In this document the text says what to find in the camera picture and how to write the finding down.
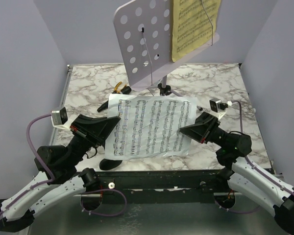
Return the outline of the white sheet music page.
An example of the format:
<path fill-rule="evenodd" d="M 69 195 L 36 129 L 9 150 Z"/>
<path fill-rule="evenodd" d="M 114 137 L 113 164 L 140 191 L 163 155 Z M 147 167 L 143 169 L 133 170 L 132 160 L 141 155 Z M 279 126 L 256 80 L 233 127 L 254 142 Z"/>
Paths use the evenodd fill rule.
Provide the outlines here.
<path fill-rule="evenodd" d="M 194 97 L 118 97 L 107 114 L 121 120 L 105 142 L 105 158 L 125 161 L 188 154 L 191 139 L 179 129 L 194 124 L 197 101 Z"/>

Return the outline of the yellow sheet music page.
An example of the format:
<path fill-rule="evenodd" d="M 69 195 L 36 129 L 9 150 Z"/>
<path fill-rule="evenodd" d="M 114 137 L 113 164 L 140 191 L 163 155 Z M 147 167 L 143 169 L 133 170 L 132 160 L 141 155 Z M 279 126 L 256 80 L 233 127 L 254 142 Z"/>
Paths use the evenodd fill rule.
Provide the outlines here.
<path fill-rule="evenodd" d="M 207 44 L 214 44 L 220 0 L 174 0 L 172 3 L 173 62 Z"/>

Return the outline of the lilac perforated music stand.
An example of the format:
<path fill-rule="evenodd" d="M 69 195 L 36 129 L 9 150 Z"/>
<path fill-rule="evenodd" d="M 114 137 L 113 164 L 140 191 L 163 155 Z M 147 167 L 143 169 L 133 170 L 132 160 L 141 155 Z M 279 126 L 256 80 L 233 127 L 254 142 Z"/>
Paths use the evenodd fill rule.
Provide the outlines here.
<path fill-rule="evenodd" d="M 131 0 L 120 6 L 113 24 L 132 90 L 166 86 L 167 75 L 219 40 L 215 33 L 204 45 L 172 61 L 173 1 Z"/>

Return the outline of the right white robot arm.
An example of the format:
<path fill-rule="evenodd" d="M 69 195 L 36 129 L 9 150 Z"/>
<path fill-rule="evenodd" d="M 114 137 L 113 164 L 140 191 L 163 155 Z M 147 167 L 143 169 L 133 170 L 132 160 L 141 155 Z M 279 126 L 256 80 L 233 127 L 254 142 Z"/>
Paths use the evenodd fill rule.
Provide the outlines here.
<path fill-rule="evenodd" d="M 223 175 L 216 179 L 222 192 L 232 189 L 257 203 L 270 213 L 276 224 L 294 235 L 294 186 L 278 179 L 248 158 L 252 140 L 238 131 L 226 132 L 217 117 L 204 112 L 192 125 L 179 132 L 199 143 L 212 142 L 220 148 L 216 157 Z"/>

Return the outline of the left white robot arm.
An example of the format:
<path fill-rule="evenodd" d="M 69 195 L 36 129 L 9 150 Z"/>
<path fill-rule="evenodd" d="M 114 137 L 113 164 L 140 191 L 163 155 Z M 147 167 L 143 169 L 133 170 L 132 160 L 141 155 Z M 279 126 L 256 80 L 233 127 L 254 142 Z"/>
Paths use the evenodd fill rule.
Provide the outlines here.
<path fill-rule="evenodd" d="M 8 199 L 0 199 L 0 231 L 16 233 L 29 227 L 38 213 L 53 206 L 62 199 L 80 193 L 102 193 L 104 188 L 92 168 L 80 173 L 76 165 L 91 149 L 103 146 L 120 117 L 87 117 L 78 115 L 68 118 L 66 111 L 53 111 L 38 117 L 50 118 L 55 128 L 72 131 L 69 144 L 41 146 L 32 144 L 30 129 L 26 129 L 27 142 L 35 155 L 38 174 L 24 188 Z"/>

